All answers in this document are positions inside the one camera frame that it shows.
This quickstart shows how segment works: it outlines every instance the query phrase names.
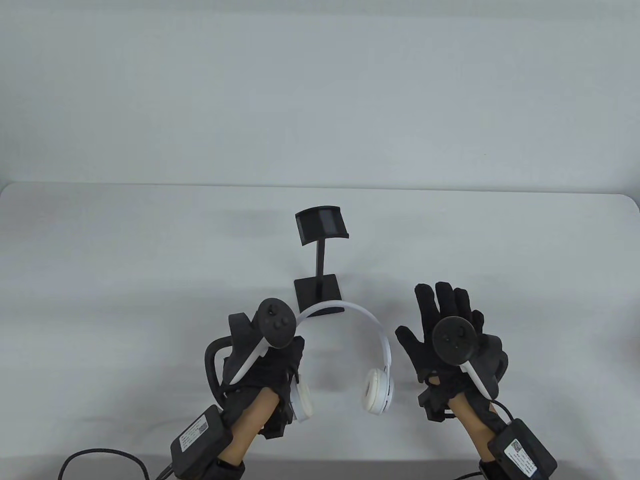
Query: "white headphones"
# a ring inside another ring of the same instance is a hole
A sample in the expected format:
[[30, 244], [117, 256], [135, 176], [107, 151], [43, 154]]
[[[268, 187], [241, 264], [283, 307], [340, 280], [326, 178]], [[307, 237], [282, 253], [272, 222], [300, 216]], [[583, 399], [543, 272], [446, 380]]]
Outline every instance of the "white headphones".
[[[395, 389], [394, 380], [391, 378], [389, 373], [389, 369], [391, 368], [391, 346], [389, 345], [389, 339], [385, 335], [382, 325], [371, 312], [360, 305], [342, 300], [328, 300], [316, 303], [301, 312], [300, 315], [297, 316], [296, 322], [300, 325], [303, 320], [306, 320], [310, 315], [316, 313], [318, 310], [324, 310], [325, 308], [331, 307], [348, 308], [350, 310], [360, 312], [368, 318], [368, 320], [373, 322], [378, 331], [380, 343], [382, 344], [385, 368], [384, 370], [371, 369], [369, 371], [366, 379], [365, 390], [362, 394], [362, 407], [369, 413], [381, 415], [389, 409]], [[299, 383], [296, 382], [295, 378], [291, 381], [290, 405], [294, 417], [298, 422], [304, 422], [314, 413], [309, 388], [302, 381]]]

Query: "glove finger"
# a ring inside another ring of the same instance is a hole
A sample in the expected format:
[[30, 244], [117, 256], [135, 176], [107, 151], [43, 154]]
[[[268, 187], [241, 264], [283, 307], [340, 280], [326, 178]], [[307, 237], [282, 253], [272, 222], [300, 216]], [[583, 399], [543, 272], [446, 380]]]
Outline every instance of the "glove finger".
[[504, 373], [507, 371], [508, 367], [509, 367], [509, 355], [507, 355], [505, 352], [500, 352], [498, 369], [495, 372], [495, 379], [497, 381], [502, 380], [502, 377], [504, 376]]
[[453, 294], [453, 288], [451, 288], [450, 283], [438, 282], [436, 284], [436, 295], [438, 296], [438, 304], [440, 305], [440, 318], [458, 315], [456, 297]]
[[482, 333], [482, 328], [484, 326], [484, 315], [482, 315], [482, 312], [478, 310], [473, 311], [471, 315], [471, 324], [474, 326], [477, 333]]
[[420, 342], [409, 328], [405, 326], [399, 326], [396, 328], [396, 338], [404, 351], [409, 356], [409, 360], [413, 364], [413, 367], [418, 370], [422, 368], [421, 358], [424, 356], [424, 344]]
[[433, 327], [440, 321], [440, 312], [436, 306], [436, 297], [429, 285], [418, 284], [415, 286], [415, 299], [418, 301], [420, 316], [422, 318], [422, 331], [424, 341], [427, 341]]
[[469, 300], [469, 293], [464, 289], [455, 289], [453, 290], [453, 295], [456, 298], [458, 315], [471, 323], [471, 301]]
[[302, 337], [294, 337], [293, 341], [289, 344], [287, 349], [290, 352], [292, 360], [296, 366], [300, 366], [300, 360], [302, 360], [302, 351], [305, 349], [305, 339]]

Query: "white wall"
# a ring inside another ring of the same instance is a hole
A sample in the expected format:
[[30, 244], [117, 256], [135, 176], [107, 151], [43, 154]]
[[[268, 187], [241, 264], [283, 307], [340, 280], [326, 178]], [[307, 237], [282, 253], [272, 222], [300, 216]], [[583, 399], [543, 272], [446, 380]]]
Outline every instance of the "white wall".
[[212, 3], [0, 1], [0, 178], [640, 199], [635, 2]]

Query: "sticker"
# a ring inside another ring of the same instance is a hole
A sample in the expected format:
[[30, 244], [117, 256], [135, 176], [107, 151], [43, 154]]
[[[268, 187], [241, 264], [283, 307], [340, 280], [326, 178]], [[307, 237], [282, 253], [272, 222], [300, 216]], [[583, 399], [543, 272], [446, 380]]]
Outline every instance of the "sticker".
[[191, 444], [198, 440], [200, 435], [207, 431], [207, 428], [209, 428], [207, 419], [202, 415], [180, 436], [180, 448], [182, 451], [184, 452], [187, 448], [191, 447]]
[[527, 477], [531, 478], [533, 474], [538, 471], [536, 464], [533, 463], [531, 457], [524, 451], [524, 448], [517, 438], [504, 449], [504, 454], [509, 457]]

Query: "stand pole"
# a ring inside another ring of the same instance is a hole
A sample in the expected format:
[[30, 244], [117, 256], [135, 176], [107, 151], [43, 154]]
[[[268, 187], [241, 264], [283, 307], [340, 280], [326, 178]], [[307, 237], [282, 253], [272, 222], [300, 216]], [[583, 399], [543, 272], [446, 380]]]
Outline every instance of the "stand pole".
[[322, 238], [316, 243], [316, 298], [320, 300], [324, 277], [324, 239]]

